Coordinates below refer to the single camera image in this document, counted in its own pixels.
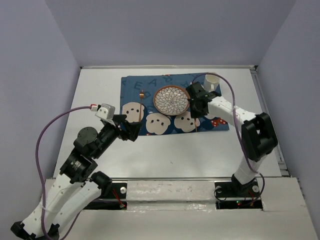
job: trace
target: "red wire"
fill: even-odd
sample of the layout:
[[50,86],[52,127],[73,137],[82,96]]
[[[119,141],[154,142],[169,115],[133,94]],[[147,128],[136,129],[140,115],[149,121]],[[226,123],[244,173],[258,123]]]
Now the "red wire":
[[117,194],[117,192],[116,192],[115,189],[112,189],[112,193],[113,193],[114,197],[119,201],[119,204],[120,204],[120,205],[123,205],[123,203],[122,203],[122,201],[120,200],[120,198],[119,198],[119,196],[118,196],[118,194]]
[[253,200],[255,198],[255,196],[252,194],[252,192],[250,190],[249,190],[249,193],[250,193],[252,200]]

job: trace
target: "white mug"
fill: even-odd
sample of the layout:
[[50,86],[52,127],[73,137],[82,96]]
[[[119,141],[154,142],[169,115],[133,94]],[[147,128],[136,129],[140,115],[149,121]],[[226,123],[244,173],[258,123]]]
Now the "white mug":
[[217,87],[219,86],[219,83],[220,83],[220,78],[218,76],[206,74],[204,78],[203,88],[207,92],[212,92],[217,89]]

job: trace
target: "white cartoon character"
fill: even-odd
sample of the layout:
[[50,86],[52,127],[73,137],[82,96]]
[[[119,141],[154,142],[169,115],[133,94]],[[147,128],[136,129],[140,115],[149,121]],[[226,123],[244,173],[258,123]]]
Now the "white cartoon character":
[[214,119],[216,116],[212,115],[212,114],[207,114],[204,116],[206,119]]
[[[177,115],[174,119],[174,125],[177,129],[181,129],[185,133],[189,133],[194,130],[195,127],[195,120],[191,118],[190,112],[185,111],[184,113]],[[200,121],[196,119],[196,125],[200,126]]]
[[[144,118],[145,106],[141,105],[141,119]],[[122,114],[126,115],[126,120],[129,123],[139,122],[140,103],[128,102],[122,106]]]
[[161,113],[151,113],[146,116],[146,130],[157,135],[164,134],[170,125],[170,118]]

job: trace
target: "decorative plate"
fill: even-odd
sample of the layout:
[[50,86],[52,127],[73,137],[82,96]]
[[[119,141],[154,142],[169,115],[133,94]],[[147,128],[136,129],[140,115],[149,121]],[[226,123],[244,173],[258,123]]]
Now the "decorative plate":
[[188,93],[179,86],[164,86],[156,91],[153,103],[156,109],[169,116],[184,113],[189,107]]

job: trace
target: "blue tablecloth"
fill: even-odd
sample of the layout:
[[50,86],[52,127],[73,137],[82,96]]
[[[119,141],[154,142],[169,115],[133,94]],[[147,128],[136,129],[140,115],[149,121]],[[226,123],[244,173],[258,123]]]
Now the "blue tablecloth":
[[[196,131],[194,120],[190,117],[190,108],[178,116],[165,116],[156,109],[154,95],[162,87],[174,85],[186,88],[191,81],[201,73],[156,75],[156,76],[127,76],[121,78],[120,112],[127,115],[129,122],[139,121],[140,90],[144,91],[142,101],[143,126],[139,135],[166,135],[192,133]],[[205,75],[196,81],[204,83]],[[197,131],[225,131],[229,130],[228,123],[223,119],[208,115],[197,120]]]

